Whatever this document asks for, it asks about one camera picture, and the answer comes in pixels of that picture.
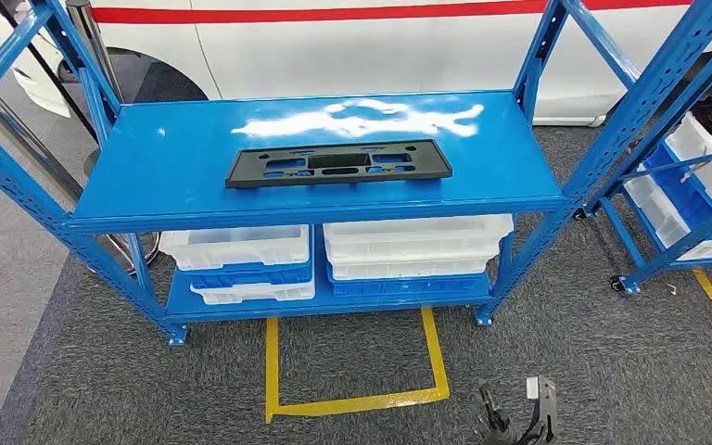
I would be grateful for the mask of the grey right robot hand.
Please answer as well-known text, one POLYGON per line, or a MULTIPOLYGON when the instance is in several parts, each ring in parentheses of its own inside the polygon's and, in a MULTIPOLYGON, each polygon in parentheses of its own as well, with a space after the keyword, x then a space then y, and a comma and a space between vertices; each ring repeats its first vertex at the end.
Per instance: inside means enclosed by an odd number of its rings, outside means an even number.
POLYGON ((508 413, 494 399, 486 380, 478 381, 478 391, 483 408, 477 418, 480 443, 515 444, 518 440, 517 431, 508 413))

